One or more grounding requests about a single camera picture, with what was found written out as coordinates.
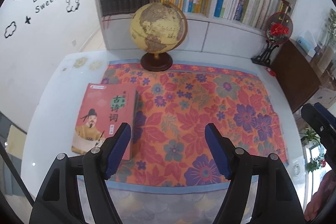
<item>potted plant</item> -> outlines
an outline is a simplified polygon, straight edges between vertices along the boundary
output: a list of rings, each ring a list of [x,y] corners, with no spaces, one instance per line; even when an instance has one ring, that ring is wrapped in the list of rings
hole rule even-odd
[[[310,143],[313,145],[320,144],[320,136],[311,127],[308,127],[303,132],[301,132],[300,137],[302,146],[308,145]]]
[[[330,9],[330,14],[326,23],[328,30],[328,43],[321,60],[318,62],[317,67],[321,72],[324,72],[330,62],[332,61],[336,51],[336,12]]]
[[[313,172],[317,169],[321,169],[326,166],[326,161],[324,159],[324,155],[320,155],[314,159],[312,159],[309,163],[306,164],[306,170],[309,172]]]

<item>globe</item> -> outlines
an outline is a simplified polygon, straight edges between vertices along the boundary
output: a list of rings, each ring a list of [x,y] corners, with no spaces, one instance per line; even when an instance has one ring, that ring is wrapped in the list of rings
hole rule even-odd
[[[179,46],[187,32],[188,23],[183,12],[168,1],[142,6],[130,24],[133,42],[147,52],[141,64],[150,71],[170,68],[173,61],[167,51]]]

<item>cartoon scholar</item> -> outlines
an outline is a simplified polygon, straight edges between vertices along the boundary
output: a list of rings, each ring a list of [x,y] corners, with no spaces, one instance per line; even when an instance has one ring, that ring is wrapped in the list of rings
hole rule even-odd
[[[105,138],[104,131],[100,132],[96,128],[97,113],[93,108],[81,119],[83,119],[83,124],[75,128],[72,151],[85,154],[91,148],[101,146]]]

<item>decorative fan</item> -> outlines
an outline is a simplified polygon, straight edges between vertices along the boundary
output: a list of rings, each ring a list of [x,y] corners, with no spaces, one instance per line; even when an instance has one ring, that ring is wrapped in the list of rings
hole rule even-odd
[[[270,67],[270,55],[279,45],[289,40],[293,32],[293,22],[285,13],[275,13],[269,17],[265,27],[267,47],[261,55],[251,58],[254,64]]]

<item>blue gripper pad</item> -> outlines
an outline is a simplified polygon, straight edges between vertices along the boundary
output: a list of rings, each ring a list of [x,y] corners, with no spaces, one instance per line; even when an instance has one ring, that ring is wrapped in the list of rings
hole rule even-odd
[[[108,156],[107,168],[105,170],[105,175],[108,178],[110,178],[117,172],[121,159],[125,153],[125,150],[127,148],[130,139],[131,139],[131,127],[128,124],[124,128],[119,139],[112,148],[110,155]]]
[[[205,140],[209,146],[210,152],[213,156],[213,159],[217,165],[218,171],[226,179],[231,177],[231,170],[229,166],[229,159],[227,158],[226,153],[218,142],[215,132],[209,125],[205,127]]]

